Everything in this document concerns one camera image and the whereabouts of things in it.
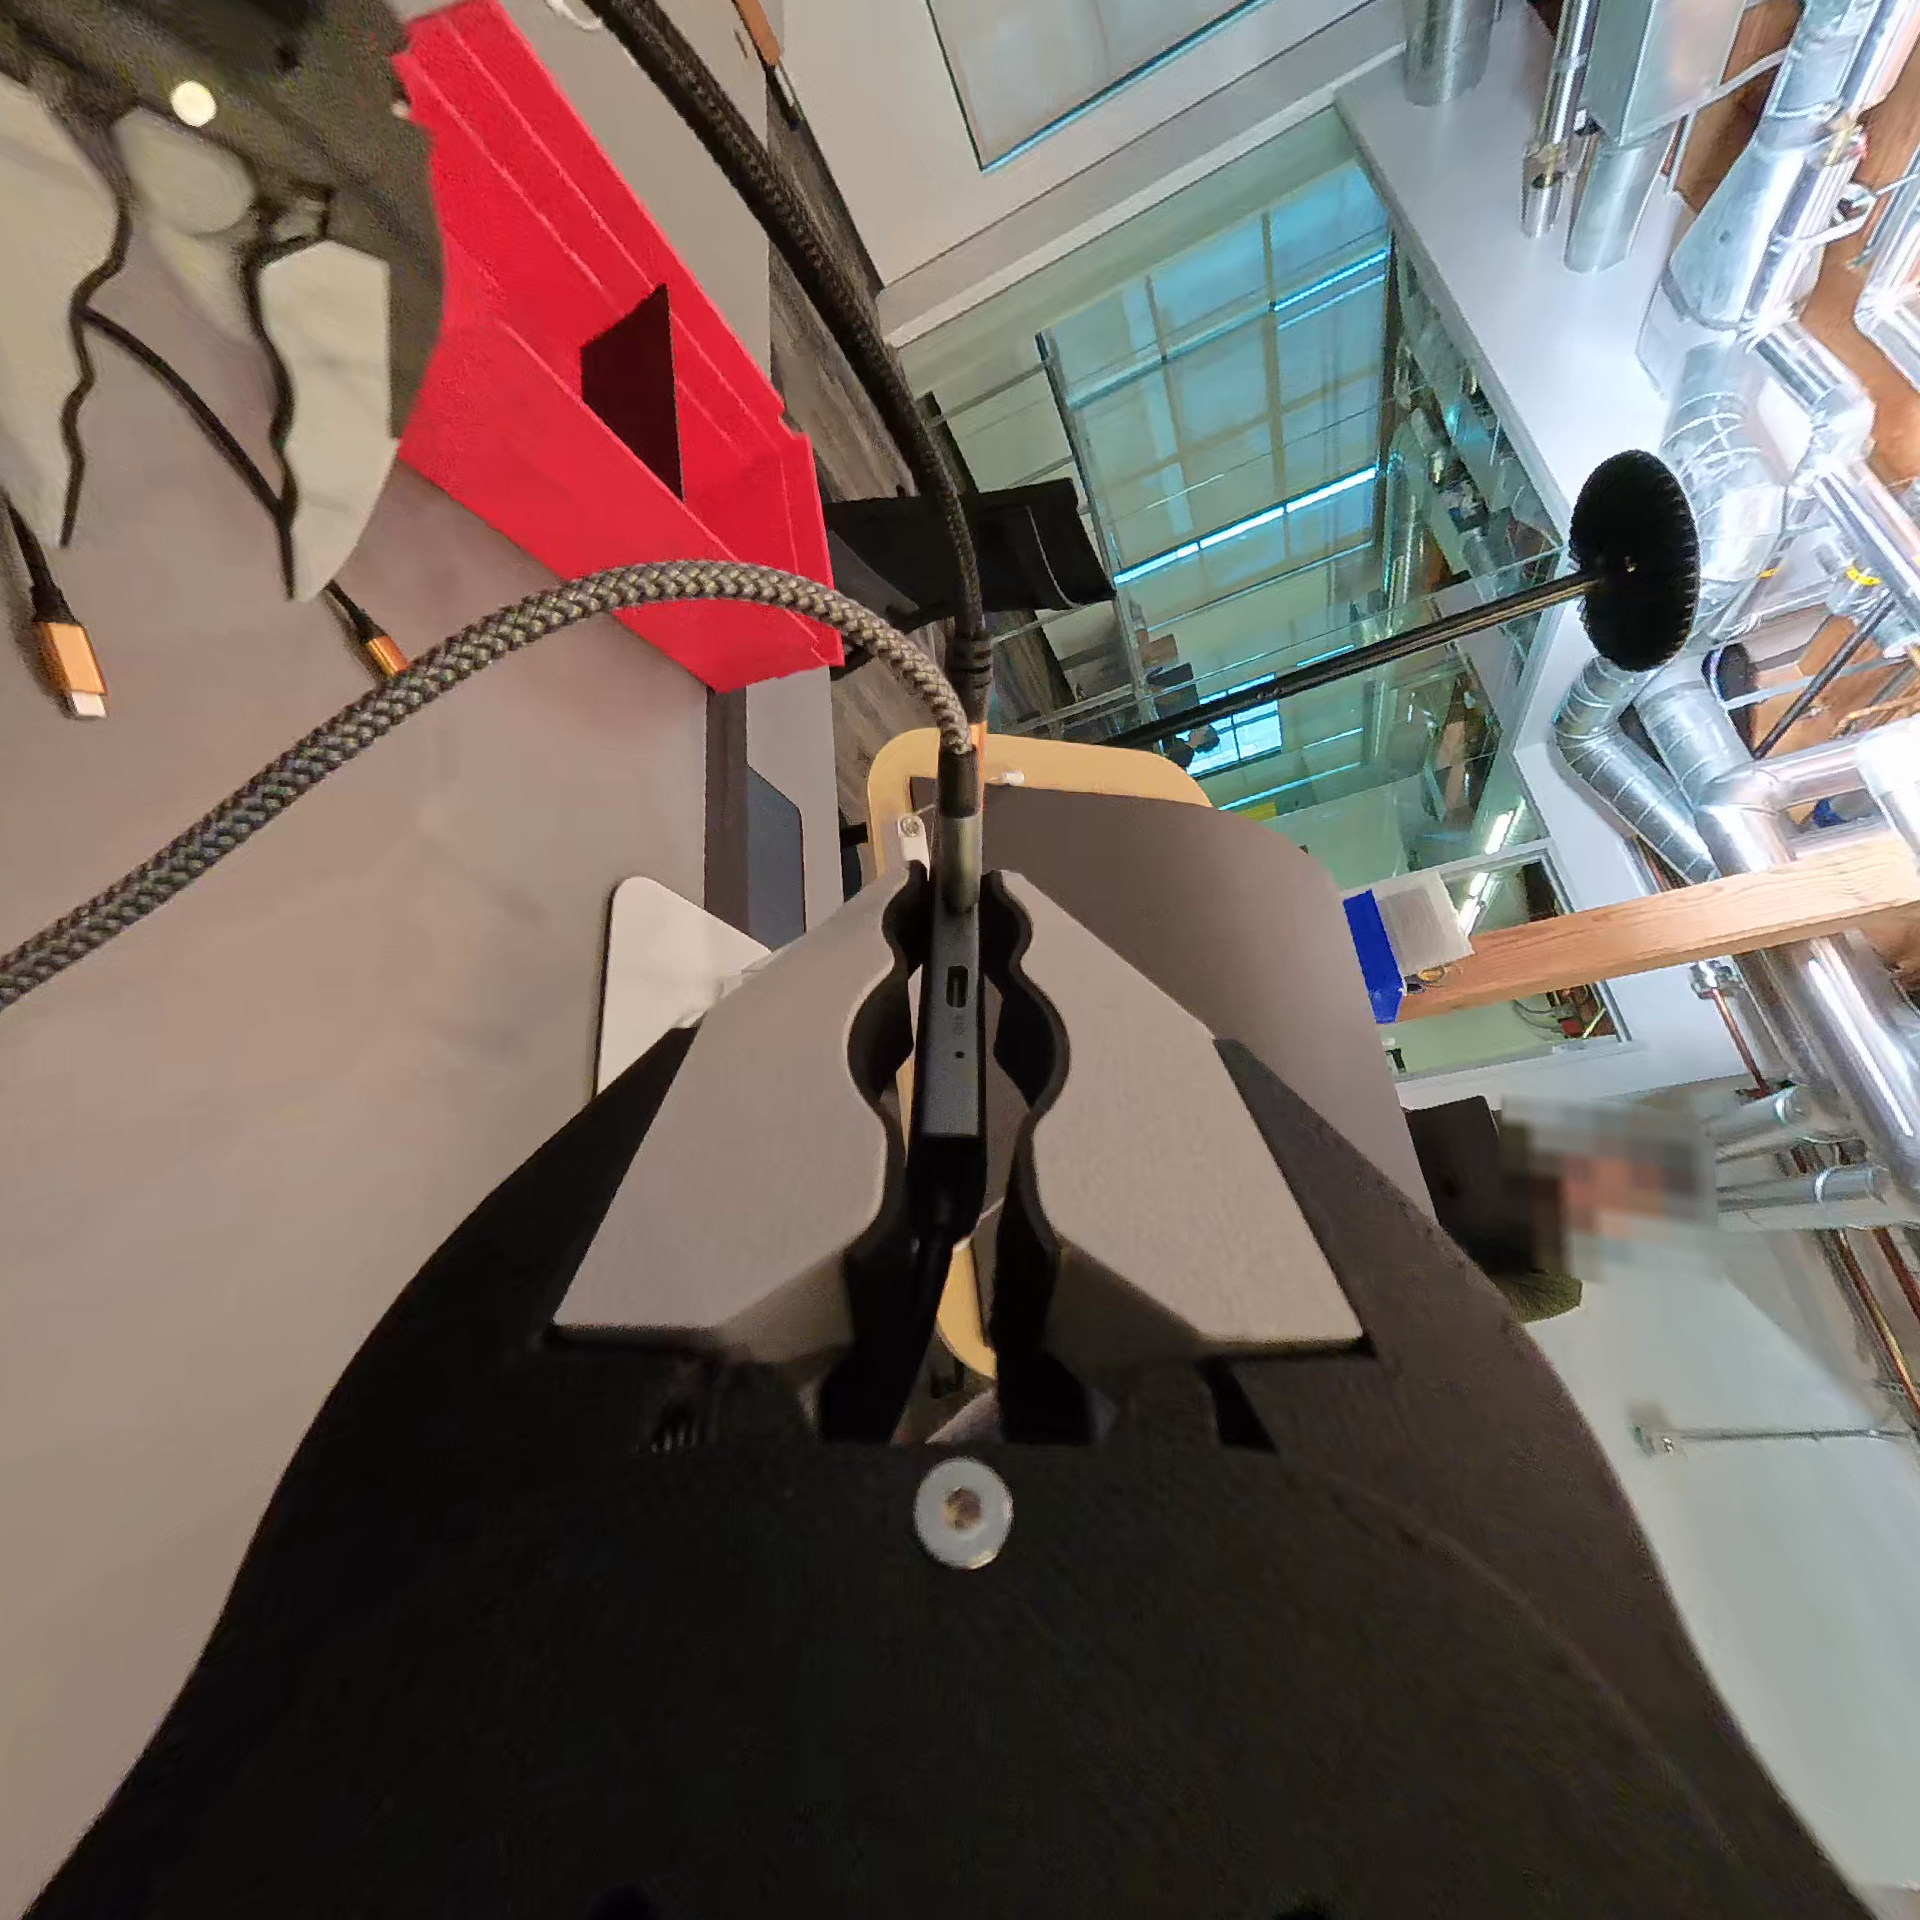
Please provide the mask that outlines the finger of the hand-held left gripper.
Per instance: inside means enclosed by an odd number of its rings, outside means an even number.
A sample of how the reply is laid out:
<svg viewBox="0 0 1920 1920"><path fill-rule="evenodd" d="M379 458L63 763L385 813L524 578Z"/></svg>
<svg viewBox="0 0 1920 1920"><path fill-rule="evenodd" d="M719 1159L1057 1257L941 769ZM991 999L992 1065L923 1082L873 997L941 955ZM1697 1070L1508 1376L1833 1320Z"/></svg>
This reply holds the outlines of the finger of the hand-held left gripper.
<svg viewBox="0 0 1920 1920"><path fill-rule="evenodd" d="M3 125L3 494L30 525L68 525L91 389L86 298L118 273L129 215L66 121Z"/></svg>
<svg viewBox="0 0 1920 1920"><path fill-rule="evenodd" d="M315 601L357 552L440 332L429 180L286 195L272 211L280 572Z"/></svg>

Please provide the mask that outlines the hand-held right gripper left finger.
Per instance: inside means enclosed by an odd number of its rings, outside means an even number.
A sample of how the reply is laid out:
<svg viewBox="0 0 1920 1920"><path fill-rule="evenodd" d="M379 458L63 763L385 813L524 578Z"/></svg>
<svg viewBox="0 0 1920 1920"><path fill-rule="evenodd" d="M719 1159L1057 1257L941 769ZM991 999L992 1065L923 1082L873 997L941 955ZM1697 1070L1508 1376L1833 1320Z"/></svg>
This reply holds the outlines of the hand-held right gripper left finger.
<svg viewBox="0 0 1920 1920"><path fill-rule="evenodd" d="M573 1340L660 1340L744 1361L851 1341L850 1253L900 1193L883 1110L912 1017L892 873L788 946L654 878L612 895L598 1091L684 1042L654 1119L559 1302Z"/></svg>

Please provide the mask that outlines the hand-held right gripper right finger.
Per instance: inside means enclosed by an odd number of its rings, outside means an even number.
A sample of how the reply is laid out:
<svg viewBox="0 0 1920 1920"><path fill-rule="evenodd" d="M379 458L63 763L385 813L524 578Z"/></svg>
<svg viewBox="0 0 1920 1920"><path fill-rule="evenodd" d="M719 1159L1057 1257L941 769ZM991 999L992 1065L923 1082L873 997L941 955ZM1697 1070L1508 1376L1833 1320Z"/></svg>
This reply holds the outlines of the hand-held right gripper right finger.
<svg viewBox="0 0 1920 1920"><path fill-rule="evenodd" d="M1213 1033L1022 875L1002 1011L1042 1082L1002 1226L1042 1253L1038 1344L1071 1369L1323 1356L1363 1323Z"/></svg>

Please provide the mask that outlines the grey usb hub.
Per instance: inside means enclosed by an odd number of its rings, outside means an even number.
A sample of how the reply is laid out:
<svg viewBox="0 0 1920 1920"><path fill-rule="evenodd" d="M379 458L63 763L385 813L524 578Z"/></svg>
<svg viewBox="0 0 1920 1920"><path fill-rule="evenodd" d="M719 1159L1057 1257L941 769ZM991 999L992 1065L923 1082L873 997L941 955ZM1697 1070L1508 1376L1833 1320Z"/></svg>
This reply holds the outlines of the grey usb hub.
<svg viewBox="0 0 1920 1920"><path fill-rule="evenodd" d="M930 865L905 1171L919 1263L941 1286L979 1220L991 1171L983 811L955 819L935 804L916 819Z"/></svg>

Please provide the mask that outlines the red plastic bin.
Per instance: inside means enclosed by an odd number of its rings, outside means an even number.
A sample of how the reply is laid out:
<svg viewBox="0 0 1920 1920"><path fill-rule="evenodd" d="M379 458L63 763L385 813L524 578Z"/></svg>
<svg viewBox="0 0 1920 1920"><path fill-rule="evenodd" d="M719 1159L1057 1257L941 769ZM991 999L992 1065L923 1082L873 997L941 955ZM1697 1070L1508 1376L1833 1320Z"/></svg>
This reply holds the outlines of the red plastic bin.
<svg viewBox="0 0 1920 1920"><path fill-rule="evenodd" d="M500 2L408 25L444 312L401 461L554 578L750 563L830 586L814 452Z"/></svg>

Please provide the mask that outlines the wooden beam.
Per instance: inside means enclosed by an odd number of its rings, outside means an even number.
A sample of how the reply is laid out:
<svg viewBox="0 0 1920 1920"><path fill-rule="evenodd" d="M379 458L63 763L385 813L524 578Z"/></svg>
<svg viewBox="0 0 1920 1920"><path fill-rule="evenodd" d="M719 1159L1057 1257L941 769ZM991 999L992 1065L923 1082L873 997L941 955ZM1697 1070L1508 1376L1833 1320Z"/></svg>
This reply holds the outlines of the wooden beam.
<svg viewBox="0 0 1920 1920"><path fill-rule="evenodd" d="M1908 839L1894 831L1854 832L1774 873L1481 935L1462 959L1406 997L1399 1023L1822 941L1909 909L1916 856Z"/></svg>

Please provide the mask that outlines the black monitor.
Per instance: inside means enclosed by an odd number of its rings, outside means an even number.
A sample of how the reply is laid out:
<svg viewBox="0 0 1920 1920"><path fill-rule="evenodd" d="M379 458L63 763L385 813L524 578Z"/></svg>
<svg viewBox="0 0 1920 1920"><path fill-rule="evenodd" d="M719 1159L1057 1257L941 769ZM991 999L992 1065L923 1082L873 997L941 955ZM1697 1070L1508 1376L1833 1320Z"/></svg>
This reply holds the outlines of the black monitor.
<svg viewBox="0 0 1920 1920"><path fill-rule="evenodd" d="M1081 610L1116 597L1068 478L967 494L963 510L985 615ZM823 519L833 586L845 597L905 630L958 617L955 545L935 503L830 501Z"/></svg>

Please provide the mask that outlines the black round-base pole stand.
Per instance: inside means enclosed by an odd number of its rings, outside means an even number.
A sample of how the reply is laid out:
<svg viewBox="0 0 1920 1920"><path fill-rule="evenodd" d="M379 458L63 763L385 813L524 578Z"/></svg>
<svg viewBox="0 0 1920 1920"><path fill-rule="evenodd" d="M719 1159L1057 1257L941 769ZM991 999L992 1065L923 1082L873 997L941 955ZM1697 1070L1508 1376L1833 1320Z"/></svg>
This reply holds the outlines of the black round-base pole stand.
<svg viewBox="0 0 1920 1920"><path fill-rule="evenodd" d="M1594 467L1576 494L1568 576L1219 691L1194 710L1116 732L1106 746L1160 747L1198 725L1285 707L1560 603L1580 603L1585 632L1605 663L1632 672L1659 671L1693 637L1697 582L1697 530L1679 478L1648 452L1622 452Z"/></svg>

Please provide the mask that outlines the silver ceiling duct pipes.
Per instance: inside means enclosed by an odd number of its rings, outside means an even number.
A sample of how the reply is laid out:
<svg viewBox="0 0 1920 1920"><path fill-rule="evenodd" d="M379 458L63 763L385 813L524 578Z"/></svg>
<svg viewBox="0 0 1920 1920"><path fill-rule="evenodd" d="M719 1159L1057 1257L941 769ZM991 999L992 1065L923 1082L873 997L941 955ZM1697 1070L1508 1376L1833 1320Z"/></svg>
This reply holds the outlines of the silver ceiling duct pipes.
<svg viewBox="0 0 1920 1920"><path fill-rule="evenodd" d="M1682 882L1782 869L1811 845L1791 811L1865 789L1916 823L1916 746L1888 779L1862 747L1746 747L1710 655L1766 622L1891 617L1916 637L1916 524L1876 478L1876 402L1811 335L1822 254L1865 223L1868 115L1916 47L1916 2L1803 2L1742 152L1675 242L1638 358L1668 396L1655 458L1697 530L1697 610L1682 653L1632 672L1598 653L1555 716L1555 752L1605 815Z"/></svg>

